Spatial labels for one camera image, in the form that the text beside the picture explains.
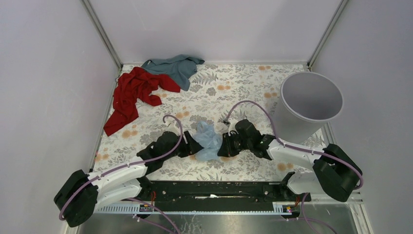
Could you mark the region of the light blue plastic trash bag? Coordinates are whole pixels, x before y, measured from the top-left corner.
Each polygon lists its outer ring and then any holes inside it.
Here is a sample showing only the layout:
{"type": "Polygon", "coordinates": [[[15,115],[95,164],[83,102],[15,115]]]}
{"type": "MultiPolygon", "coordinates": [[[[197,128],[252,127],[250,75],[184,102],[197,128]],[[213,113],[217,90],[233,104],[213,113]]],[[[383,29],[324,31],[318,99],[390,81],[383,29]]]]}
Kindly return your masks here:
{"type": "Polygon", "coordinates": [[[198,161],[219,160],[218,151],[222,145],[222,136],[215,132],[213,124],[200,121],[197,124],[196,133],[193,138],[203,149],[195,154],[198,161]]]}

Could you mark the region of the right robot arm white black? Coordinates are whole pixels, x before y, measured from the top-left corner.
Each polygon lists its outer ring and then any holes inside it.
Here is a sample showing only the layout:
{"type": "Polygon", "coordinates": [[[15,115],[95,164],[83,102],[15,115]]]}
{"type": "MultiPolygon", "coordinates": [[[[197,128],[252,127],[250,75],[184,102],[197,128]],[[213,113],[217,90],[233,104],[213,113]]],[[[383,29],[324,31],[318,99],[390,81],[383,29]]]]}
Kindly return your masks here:
{"type": "Polygon", "coordinates": [[[304,193],[324,193],[336,201],[346,202],[361,183],[362,170],[338,145],[312,149],[285,142],[274,135],[261,134],[247,119],[230,123],[217,155],[234,157],[242,151],[308,169],[307,173],[285,177],[286,183],[280,186],[279,193],[287,201],[304,193]]]}

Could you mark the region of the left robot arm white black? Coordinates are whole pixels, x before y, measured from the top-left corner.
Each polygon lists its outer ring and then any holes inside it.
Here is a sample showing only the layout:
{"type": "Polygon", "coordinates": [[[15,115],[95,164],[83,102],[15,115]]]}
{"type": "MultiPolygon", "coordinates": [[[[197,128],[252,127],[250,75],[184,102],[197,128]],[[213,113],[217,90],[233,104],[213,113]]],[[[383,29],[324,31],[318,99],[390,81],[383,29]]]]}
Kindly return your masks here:
{"type": "Polygon", "coordinates": [[[110,192],[126,187],[128,181],[135,183],[129,197],[146,200],[151,194],[151,188],[150,185],[139,182],[139,178],[160,169],[164,161],[174,156],[187,157],[202,149],[201,144],[188,131],[182,135],[166,131],[124,163],[92,173],[77,170],[54,197],[54,203],[60,210],[58,218],[66,221],[70,227],[79,226],[103,205],[99,199],[107,201],[110,192]]]}

